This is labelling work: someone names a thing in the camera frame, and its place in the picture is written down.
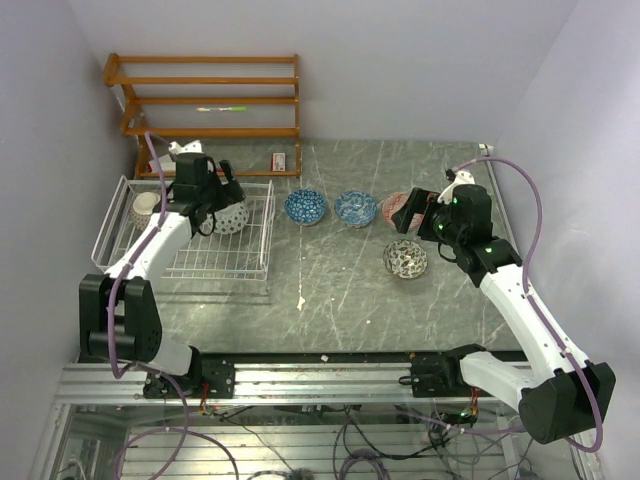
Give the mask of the light blue patterned bowl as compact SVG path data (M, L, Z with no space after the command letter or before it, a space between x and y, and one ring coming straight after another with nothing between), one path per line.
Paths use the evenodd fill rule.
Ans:
M336 198L334 212L345 225L352 228L364 228L375 219L377 204L365 192L345 191Z

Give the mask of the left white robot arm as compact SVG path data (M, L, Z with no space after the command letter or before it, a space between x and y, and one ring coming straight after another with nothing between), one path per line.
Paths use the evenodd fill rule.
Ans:
M80 282L80 351L109 362L115 378L137 367L160 376L163 388L192 397L204 383L202 356L164 334L154 285L204 223L235 214L246 195L226 159L180 153L175 163L175 178L161 185L143 233L104 273Z

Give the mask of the brown patterned bowl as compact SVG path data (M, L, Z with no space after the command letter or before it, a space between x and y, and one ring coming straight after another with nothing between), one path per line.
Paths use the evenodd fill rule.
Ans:
M144 231L161 196L155 192L139 193L131 206L131 219L137 230Z

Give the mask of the red circle patterned bowl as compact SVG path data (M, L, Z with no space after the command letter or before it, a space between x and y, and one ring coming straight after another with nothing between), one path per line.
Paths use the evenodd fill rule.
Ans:
M213 232L220 235L233 235L248 224L249 211L245 202L237 202L213 214Z

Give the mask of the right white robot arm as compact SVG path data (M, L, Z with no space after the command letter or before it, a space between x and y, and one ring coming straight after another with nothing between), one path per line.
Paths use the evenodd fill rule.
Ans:
M392 221L405 233L422 215L418 236L452 249L453 263L500 312L517 339L530 370L524 372L479 346L453 350L455 362L440 373L442 387L459 396L476 387L514 409L524 430L540 444L595 430L591 451L600 448L603 422L616 377L572 342L527 279L513 246L493 233L487 190L462 184L439 193L415 188Z

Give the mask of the dark blue patterned bowl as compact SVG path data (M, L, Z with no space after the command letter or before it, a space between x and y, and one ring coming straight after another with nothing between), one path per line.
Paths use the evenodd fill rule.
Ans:
M312 226L320 222L327 210L324 196L312 189L298 189L290 193L284 202L288 218L300 226Z

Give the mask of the black and white leaf bowl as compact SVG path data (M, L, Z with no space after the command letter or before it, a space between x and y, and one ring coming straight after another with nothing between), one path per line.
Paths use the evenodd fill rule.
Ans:
M417 279L428 267L426 250L410 240L390 242L383 251L382 259L387 271L401 279Z

